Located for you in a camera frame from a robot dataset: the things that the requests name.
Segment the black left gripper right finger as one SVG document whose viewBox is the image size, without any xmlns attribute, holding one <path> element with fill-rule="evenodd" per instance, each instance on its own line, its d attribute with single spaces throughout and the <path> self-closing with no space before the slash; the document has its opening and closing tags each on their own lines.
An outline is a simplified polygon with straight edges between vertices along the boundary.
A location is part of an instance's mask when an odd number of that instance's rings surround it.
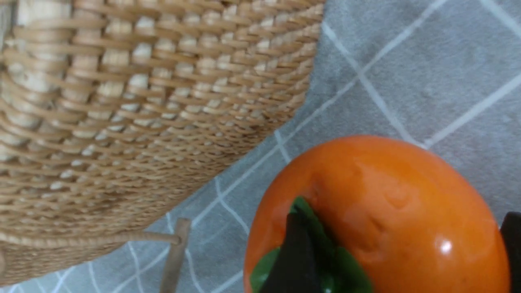
<svg viewBox="0 0 521 293">
<path fill-rule="evenodd" d="M 521 213 L 508 212 L 500 227 L 506 245 L 510 271 L 510 291 L 521 291 Z"/>
</svg>

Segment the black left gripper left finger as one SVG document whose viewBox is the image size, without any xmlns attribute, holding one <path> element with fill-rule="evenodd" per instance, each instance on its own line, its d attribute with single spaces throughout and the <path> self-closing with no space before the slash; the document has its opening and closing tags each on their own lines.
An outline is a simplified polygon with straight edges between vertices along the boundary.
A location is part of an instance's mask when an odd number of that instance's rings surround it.
<svg viewBox="0 0 521 293">
<path fill-rule="evenodd" d="M 262 293 L 322 292 L 308 224 L 309 219 L 303 212 L 288 215 L 285 239 L 262 285 Z"/>
</svg>

